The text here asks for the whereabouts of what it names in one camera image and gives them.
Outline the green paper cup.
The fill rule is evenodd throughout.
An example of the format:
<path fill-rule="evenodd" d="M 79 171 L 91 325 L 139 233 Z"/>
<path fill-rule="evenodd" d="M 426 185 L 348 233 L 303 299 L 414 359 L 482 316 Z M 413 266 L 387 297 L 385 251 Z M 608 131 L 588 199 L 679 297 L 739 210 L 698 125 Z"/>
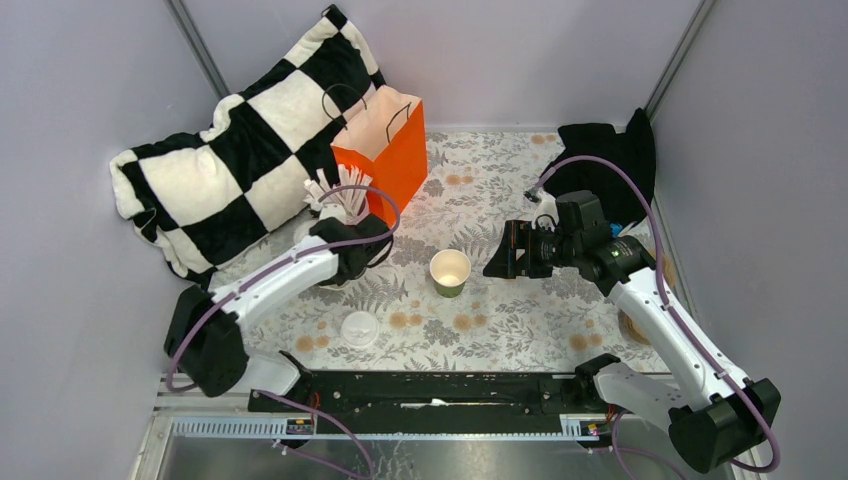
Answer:
<path fill-rule="evenodd" d="M 461 251 L 445 249 L 430 260 L 429 273 L 435 282 L 436 292 L 445 298 L 459 296 L 472 272 L 469 258 Z"/>

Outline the white plastic cup lid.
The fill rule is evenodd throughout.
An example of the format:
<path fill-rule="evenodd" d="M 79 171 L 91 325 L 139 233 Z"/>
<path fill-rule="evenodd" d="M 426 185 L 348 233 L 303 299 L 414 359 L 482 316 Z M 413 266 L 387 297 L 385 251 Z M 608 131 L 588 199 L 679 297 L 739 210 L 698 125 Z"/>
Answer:
<path fill-rule="evenodd" d="M 351 348 L 362 349 L 372 345 L 379 336 L 379 322 L 369 312 L 356 311 L 345 317 L 340 334 L 345 344 Z"/>

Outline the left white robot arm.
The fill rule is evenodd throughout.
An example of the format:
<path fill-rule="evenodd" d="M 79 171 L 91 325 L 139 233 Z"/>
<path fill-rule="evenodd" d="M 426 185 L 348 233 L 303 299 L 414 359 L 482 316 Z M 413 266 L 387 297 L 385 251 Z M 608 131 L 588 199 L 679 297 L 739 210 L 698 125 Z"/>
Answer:
<path fill-rule="evenodd" d="M 249 334 L 303 291 L 341 286 L 383 258 L 393 232 L 369 214 L 355 225 L 329 217 L 277 259 L 229 284 L 207 291 L 198 285 L 178 297 L 163 349 L 169 370 L 186 374 L 208 397 L 233 389 L 271 392 L 288 411 L 309 401 L 310 385 L 284 353 L 247 345 Z"/>

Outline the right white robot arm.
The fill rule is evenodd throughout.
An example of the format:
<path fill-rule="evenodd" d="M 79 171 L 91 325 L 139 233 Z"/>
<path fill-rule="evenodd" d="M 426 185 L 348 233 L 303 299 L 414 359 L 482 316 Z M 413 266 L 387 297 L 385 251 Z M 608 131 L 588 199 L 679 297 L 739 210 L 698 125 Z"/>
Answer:
<path fill-rule="evenodd" d="M 671 388 L 604 354 L 575 369 L 579 407 L 597 412 L 612 404 L 640 416 L 703 474 L 766 441 L 781 402 L 775 385 L 752 381 L 678 308 L 661 264 L 637 238 L 614 234 L 589 191 L 559 196 L 531 221 L 506 221 L 483 274 L 549 278 L 556 268 L 577 269 L 638 324 L 677 383 Z"/>

